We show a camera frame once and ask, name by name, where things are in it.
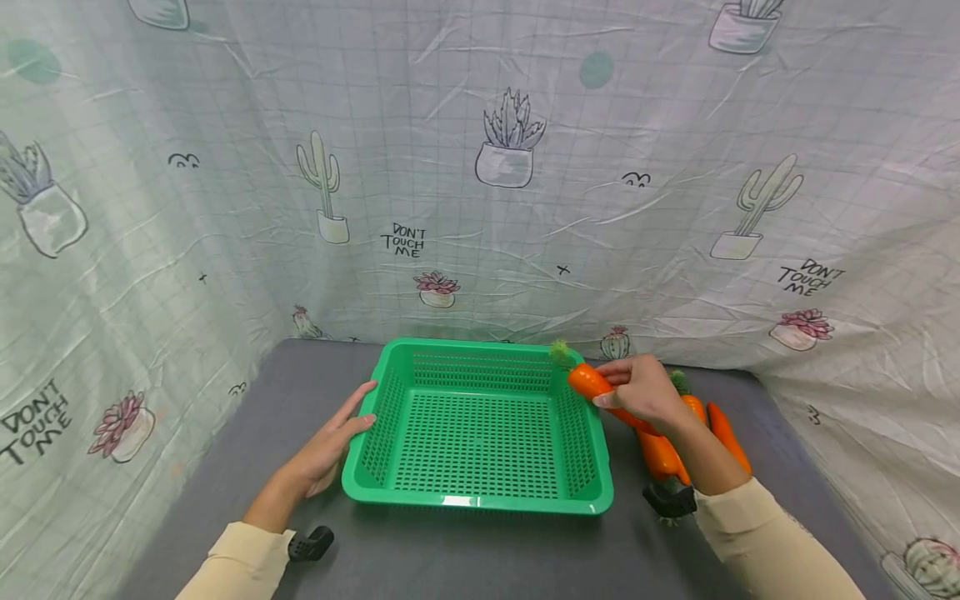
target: white printed curtain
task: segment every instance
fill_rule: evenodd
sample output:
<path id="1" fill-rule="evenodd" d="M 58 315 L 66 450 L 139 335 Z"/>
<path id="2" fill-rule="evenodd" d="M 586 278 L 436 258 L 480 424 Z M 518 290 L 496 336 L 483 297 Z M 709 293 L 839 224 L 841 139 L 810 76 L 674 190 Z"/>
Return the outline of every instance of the white printed curtain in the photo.
<path id="1" fill-rule="evenodd" d="M 756 373 L 960 594 L 949 0 L 11 0 L 0 596 L 116 589 L 289 336 Z"/>

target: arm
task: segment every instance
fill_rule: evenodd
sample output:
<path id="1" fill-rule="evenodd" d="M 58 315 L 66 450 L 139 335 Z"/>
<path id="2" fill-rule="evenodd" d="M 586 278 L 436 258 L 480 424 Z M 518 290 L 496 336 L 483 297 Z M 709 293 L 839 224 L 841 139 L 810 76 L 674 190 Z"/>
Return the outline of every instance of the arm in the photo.
<path id="1" fill-rule="evenodd" d="M 613 361 L 598 371 L 619 387 L 593 403 L 627 409 L 650 421 L 674 445 L 696 490 L 697 524 L 754 598 L 863 599 L 840 563 L 684 405 L 653 355 Z"/>
<path id="2" fill-rule="evenodd" d="M 290 514 L 333 483 L 350 438 L 370 429 L 374 415 L 350 418 L 376 386 L 360 386 L 257 495 L 243 521 L 231 523 L 177 600 L 269 600 L 286 569 Z"/>

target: gray tabletop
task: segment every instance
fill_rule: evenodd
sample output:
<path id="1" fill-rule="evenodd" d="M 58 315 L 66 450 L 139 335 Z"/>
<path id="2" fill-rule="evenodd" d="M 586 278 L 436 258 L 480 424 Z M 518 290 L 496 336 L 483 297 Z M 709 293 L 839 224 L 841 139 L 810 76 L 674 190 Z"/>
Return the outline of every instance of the gray tabletop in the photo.
<path id="1" fill-rule="evenodd" d="M 287 340 L 265 358 L 120 598 L 169 599 L 264 481 L 366 381 L 380 346 Z M 743 372 L 684 368 L 720 405 L 756 477 L 850 572 L 867 598 L 893 598 L 790 426 Z M 746 598 L 692 518 L 666 527 L 642 498 L 651 481 L 633 432 L 603 415 L 615 499 L 600 517 L 474 513 L 361 505 L 335 485 L 294 514 L 336 542 L 319 563 L 292 564 L 275 598 Z"/>

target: small bird doodle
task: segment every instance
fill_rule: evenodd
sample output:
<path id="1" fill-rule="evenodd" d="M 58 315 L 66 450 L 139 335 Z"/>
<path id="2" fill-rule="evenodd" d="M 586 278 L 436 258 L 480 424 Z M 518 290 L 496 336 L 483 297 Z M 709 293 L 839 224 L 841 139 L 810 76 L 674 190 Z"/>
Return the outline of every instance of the small bird doodle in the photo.
<path id="1" fill-rule="evenodd" d="M 173 165 L 178 169 L 185 169 L 186 167 L 199 169 L 200 159 L 197 158 L 197 155 L 182 155 L 180 153 L 173 153 L 167 158 L 167 164 Z"/>
<path id="2" fill-rule="evenodd" d="M 636 187 L 646 187 L 647 186 L 646 184 L 650 182 L 650 176 L 647 175 L 646 173 L 641 175 L 636 171 L 631 171 L 627 175 L 624 175 L 623 177 L 621 177 L 620 180 L 626 183 L 627 185 L 634 185 Z"/>

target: carrot top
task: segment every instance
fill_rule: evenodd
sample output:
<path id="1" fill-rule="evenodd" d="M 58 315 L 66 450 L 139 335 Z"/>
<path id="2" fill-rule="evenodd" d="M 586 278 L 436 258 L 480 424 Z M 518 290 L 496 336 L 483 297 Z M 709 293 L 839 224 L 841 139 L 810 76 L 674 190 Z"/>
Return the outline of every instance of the carrot top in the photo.
<path id="1" fill-rule="evenodd" d="M 564 340 L 557 340 L 550 345 L 550 359 L 567 370 L 577 366 L 576 360 L 570 356 L 570 346 Z"/>

